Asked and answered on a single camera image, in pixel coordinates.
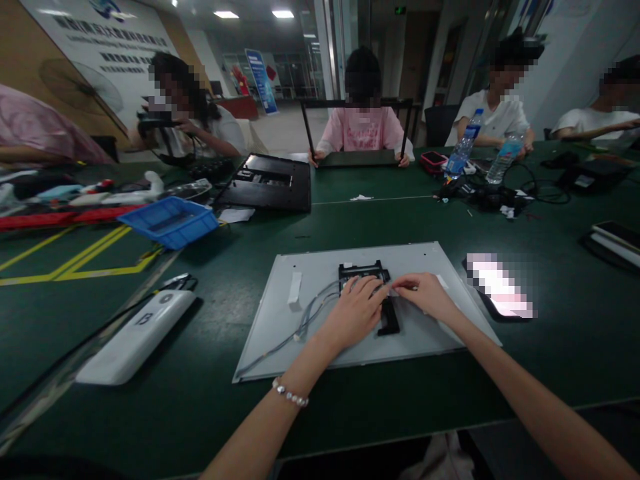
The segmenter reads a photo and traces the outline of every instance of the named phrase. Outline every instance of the pixelated screen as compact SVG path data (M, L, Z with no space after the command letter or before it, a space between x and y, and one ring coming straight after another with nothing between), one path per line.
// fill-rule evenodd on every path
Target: pixelated screen
M516 269L527 277L528 262L509 262L520 264ZM520 285L516 285L514 272L506 269L506 262L499 261L495 253L467 254L467 281L478 291L484 293L497 312L504 317L537 318L531 298Z

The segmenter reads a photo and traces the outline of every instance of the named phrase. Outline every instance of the fan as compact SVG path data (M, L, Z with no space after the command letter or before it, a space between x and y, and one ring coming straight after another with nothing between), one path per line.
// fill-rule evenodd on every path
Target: fan
M78 62L65 59L45 60L40 79L58 99L73 108L94 115L107 115L102 102L114 113L123 108L122 97L102 74Z

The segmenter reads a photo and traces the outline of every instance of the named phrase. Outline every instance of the hand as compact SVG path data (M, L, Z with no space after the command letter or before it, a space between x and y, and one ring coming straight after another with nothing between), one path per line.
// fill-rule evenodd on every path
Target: hand
M202 130L196 127L195 124L189 119L174 118L173 121L179 123L179 125L176 125L174 127L176 130L180 130L184 133L190 133L192 135L195 135L196 137L200 134L200 132L202 132Z
M400 168L407 168L409 166L409 162L411 161L406 153L405 156L402 157L402 160L400 160L400 152L395 154L395 159L396 161L400 162L400 165L398 165L398 167Z
M382 280L373 276L353 277L345 284L340 300L316 333L335 355L364 339L380 321L381 303L391 288L381 285Z
M640 119L635 119L628 122L622 122L612 125L611 131L631 130L638 127L640 127Z
M312 164L314 167L318 168L318 163L320 163L320 160L324 159L326 156L327 156L327 154L324 153L322 150L316 150L315 151L315 156L313 158L311 158L311 150L309 150L307 158L309 159L309 163L310 164Z
M403 275L393 282L391 288L442 323L462 314L440 285L438 277L429 272Z

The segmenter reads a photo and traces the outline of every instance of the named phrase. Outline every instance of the blue banner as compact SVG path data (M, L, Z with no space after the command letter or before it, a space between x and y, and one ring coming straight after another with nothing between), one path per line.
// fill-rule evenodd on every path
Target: blue banner
M245 54L247 55L247 60L249 60L253 80L258 88L258 94L260 95L262 106L265 108L265 113L267 115L278 113L273 90L271 90L271 80L267 76L267 67L264 60L262 60L262 53L258 52L258 50L245 49Z

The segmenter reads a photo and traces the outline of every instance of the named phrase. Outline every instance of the pink shirt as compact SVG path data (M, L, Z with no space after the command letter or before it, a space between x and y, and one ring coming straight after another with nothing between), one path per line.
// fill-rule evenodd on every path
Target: pink shirt
M20 145L62 155L68 162L114 163L96 142L54 108L26 93L0 85L0 146ZM43 165L29 162L17 166L41 168Z
M404 130L391 107L336 108L327 122L317 150L326 153L357 150L392 149L396 153L402 148ZM405 152L413 158L413 146L409 139Z

